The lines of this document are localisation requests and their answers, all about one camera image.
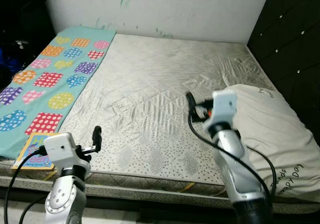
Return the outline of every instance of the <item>bed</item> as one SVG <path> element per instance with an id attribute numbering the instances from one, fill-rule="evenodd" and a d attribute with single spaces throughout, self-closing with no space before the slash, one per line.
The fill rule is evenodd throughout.
<path id="1" fill-rule="evenodd" d="M 244 44 L 116 34 L 59 129 L 86 147 L 94 127 L 102 127 L 86 194 L 231 208 L 210 148 L 189 130 L 185 93 L 200 101 L 235 84 L 277 90 Z M 12 163 L 0 161 L 1 186 L 10 181 Z M 50 191 L 57 176 L 50 174 L 23 171 L 15 187 Z M 319 208 L 281 196 L 274 203 L 278 213 Z"/>

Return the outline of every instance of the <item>black tufted headboard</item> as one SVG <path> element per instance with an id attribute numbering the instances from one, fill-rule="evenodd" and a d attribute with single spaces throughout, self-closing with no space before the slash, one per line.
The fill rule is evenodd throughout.
<path id="1" fill-rule="evenodd" d="M 266 0 L 248 47 L 320 144 L 320 0 Z"/>

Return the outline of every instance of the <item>black cable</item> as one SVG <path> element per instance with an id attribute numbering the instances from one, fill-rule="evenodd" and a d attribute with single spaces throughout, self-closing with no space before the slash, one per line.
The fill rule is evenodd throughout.
<path id="1" fill-rule="evenodd" d="M 23 210 L 21 216 L 20 216 L 19 224 L 22 224 L 22 223 L 23 223 L 23 221 L 24 221 L 24 216 L 25 216 L 25 214 L 27 213 L 27 211 L 28 211 L 34 204 L 36 204 L 36 203 L 38 203 L 38 202 L 40 202 L 40 201 L 42 201 L 42 200 L 44 200 L 44 199 L 46 199 L 46 196 L 43 196 L 43 197 L 39 198 L 38 200 L 35 200 L 34 202 L 32 202 L 32 203 L 30 203 L 29 205 L 27 205 L 26 208 Z"/>
<path id="2" fill-rule="evenodd" d="M 9 184 L 9 186 L 8 186 L 8 189 L 7 189 L 7 191 L 6 191 L 6 193 L 5 193 L 5 204 L 4 204 L 4 224 L 8 224 L 8 198 L 9 198 L 9 194 L 10 194 L 10 190 L 11 190 L 11 188 L 12 188 L 12 186 L 13 186 L 13 183 L 14 183 L 14 181 L 15 181 L 15 179 L 16 179 L 16 177 L 18 176 L 18 174 L 19 174 L 19 171 L 21 170 L 21 168 L 22 168 L 22 166 L 31 158 L 31 157 L 33 157 L 34 155 L 47 155 L 47 152 L 46 152 L 46 149 L 45 149 L 45 147 L 42 145 L 42 146 L 40 146 L 39 147 L 39 149 L 37 149 L 35 152 L 33 152 L 32 154 L 30 154 L 30 155 L 28 155 L 21 163 L 20 163 L 20 165 L 18 166 L 18 168 L 16 169 L 16 171 L 15 171 L 15 173 L 14 173 L 14 175 L 12 176 L 12 179 L 11 179 L 11 181 L 10 181 L 10 184 Z"/>
<path id="3" fill-rule="evenodd" d="M 217 145 L 217 143 L 212 143 L 210 141 L 208 141 L 207 139 L 203 138 L 201 135 L 199 135 L 196 130 L 194 129 L 193 125 L 192 125 L 192 117 L 191 115 L 189 114 L 188 115 L 188 124 L 189 124 L 189 127 L 191 129 L 191 131 L 193 132 L 193 134 L 198 137 L 200 140 L 204 141 L 205 143 L 211 145 L 213 148 L 215 149 L 218 149 L 219 151 L 223 152 L 224 154 L 228 155 L 229 157 L 231 157 L 232 159 L 234 159 L 235 161 L 237 161 L 238 163 L 240 163 L 242 166 L 244 166 L 248 171 L 250 171 L 257 179 L 258 181 L 261 183 L 263 189 L 264 189 L 264 192 L 265 192 L 265 195 L 267 196 L 267 202 L 269 203 L 269 206 L 272 207 L 272 202 L 271 202 L 271 197 L 270 197 L 270 192 L 269 192 L 269 189 L 268 187 L 266 186 L 264 180 L 262 180 L 262 178 L 250 167 L 248 166 L 246 163 L 244 163 L 242 160 L 240 160 L 238 157 L 232 155 L 231 153 L 225 151 L 224 149 L 222 149 L 221 147 L 219 147 Z"/>
<path id="4" fill-rule="evenodd" d="M 254 151 L 254 152 L 256 152 L 256 153 L 258 153 L 260 156 L 262 156 L 267 162 L 268 162 L 268 164 L 269 164 L 269 166 L 270 166 L 270 169 L 271 169 L 271 172 L 272 172 L 272 189 L 271 189 L 271 193 L 270 193 L 270 198 L 271 198 L 271 202 L 273 202 L 273 200 L 274 200 L 274 196 L 276 195 L 276 191 L 275 191 L 275 189 L 276 189 L 276 183 L 277 183 L 277 178 L 276 178 L 276 169 L 275 169 L 275 167 L 274 167 L 274 165 L 272 164 L 272 162 L 269 160 L 269 158 L 268 157 L 266 157 L 264 154 L 262 154 L 260 151 L 257 151 L 256 149 L 253 149 L 253 148 L 251 148 L 251 147 L 249 147 L 249 146 L 247 146 L 247 148 L 248 149 L 250 149 L 250 150 L 252 150 L 252 151 Z"/>

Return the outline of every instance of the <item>white wall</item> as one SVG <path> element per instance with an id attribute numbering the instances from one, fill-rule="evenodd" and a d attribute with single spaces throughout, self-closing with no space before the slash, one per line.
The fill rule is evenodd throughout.
<path id="1" fill-rule="evenodd" d="M 56 32 L 76 25 L 154 37 L 249 40 L 265 0 L 48 0 Z"/>

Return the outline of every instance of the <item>colorful heart pattern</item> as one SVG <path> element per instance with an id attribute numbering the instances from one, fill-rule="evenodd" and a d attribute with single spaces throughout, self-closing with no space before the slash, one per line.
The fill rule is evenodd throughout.
<path id="1" fill-rule="evenodd" d="M 35 76 L 36 76 L 35 71 L 25 70 L 25 71 L 21 71 L 21 72 L 17 73 L 14 76 L 12 81 L 17 84 L 24 84 L 24 83 L 28 82 L 29 80 L 32 80 Z"/>
<path id="2" fill-rule="evenodd" d="M 66 82 L 71 88 L 83 84 L 86 81 L 86 79 L 87 78 L 85 76 L 72 75 L 66 80 Z"/>
<path id="3" fill-rule="evenodd" d="M 70 105 L 74 100 L 74 97 L 69 92 L 59 93 L 49 99 L 48 106 L 52 109 L 63 109 Z"/>
<path id="4" fill-rule="evenodd" d="M 45 91 L 40 91 L 37 92 L 35 90 L 30 90 L 28 92 L 26 92 L 23 96 L 22 96 L 22 100 L 25 104 L 28 104 L 30 102 L 32 102 L 33 100 L 39 98 L 41 95 L 43 95 L 45 93 Z"/>
<path id="5" fill-rule="evenodd" d="M 39 87 L 53 87 L 62 76 L 63 74 L 43 72 L 33 85 Z"/>
<path id="6" fill-rule="evenodd" d="M 54 66 L 59 70 L 59 69 L 62 69 L 62 68 L 70 67 L 70 66 L 72 66 L 73 63 L 74 63 L 73 61 L 60 60 L 60 61 L 57 61 L 54 64 Z"/>
<path id="7" fill-rule="evenodd" d="M 17 128 L 26 119 L 26 114 L 22 110 L 15 110 L 9 115 L 0 118 L 0 131 L 9 131 Z"/>
<path id="8" fill-rule="evenodd" d="M 70 38 L 57 36 L 54 40 L 55 40 L 58 44 L 62 45 L 62 44 L 68 43 L 68 42 L 70 41 Z"/>
<path id="9" fill-rule="evenodd" d="M 82 72 L 88 75 L 88 74 L 91 74 L 96 67 L 97 67 L 96 63 L 81 62 L 78 65 L 78 67 L 76 67 L 74 72 Z"/>
<path id="10" fill-rule="evenodd" d="M 0 93 L 0 104 L 8 105 L 11 104 L 13 100 L 23 91 L 23 88 L 17 87 L 6 87 Z"/>
<path id="11" fill-rule="evenodd" d="M 90 42 L 90 40 L 88 40 L 88 39 L 76 38 L 72 41 L 71 46 L 87 47 L 89 42 Z"/>
<path id="12" fill-rule="evenodd" d="M 66 50 L 63 55 L 66 58 L 75 58 L 75 57 L 78 57 L 81 53 L 82 53 L 81 49 L 72 48 L 72 49 Z"/>
<path id="13" fill-rule="evenodd" d="M 102 49 L 107 48 L 109 45 L 110 45 L 109 42 L 104 41 L 104 40 L 100 40 L 100 41 L 95 42 L 95 44 L 93 46 L 96 47 L 97 49 L 102 50 Z"/>
<path id="14" fill-rule="evenodd" d="M 61 114 L 40 112 L 25 130 L 25 134 L 30 135 L 32 132 L 54 133 L 62 117 Z"/>
<path id="15" fill-rule="evenodd" d="M 52 46 L 48 45 L 45 49 L 41 52 L 41 55 L 45 56 L 58 56 L 65 48 L 59 46 Z"/>
<path id="16" fill-rule="evenodd" d="M 92 59 L 92 60 L 96 60 L 96 59 L 102 57 L 103 55 L 104 55 L 104 52 L 103 52 L 103 51 L 91 50 L 91 51 L 88 53 L 89 58 Z"/>
<path id="17" fill-rule="evenodd" d="M 48 67 L 51 64 L 50 59 L 35 59 L 31 64 L 30 67 L 43 69 Z"/>

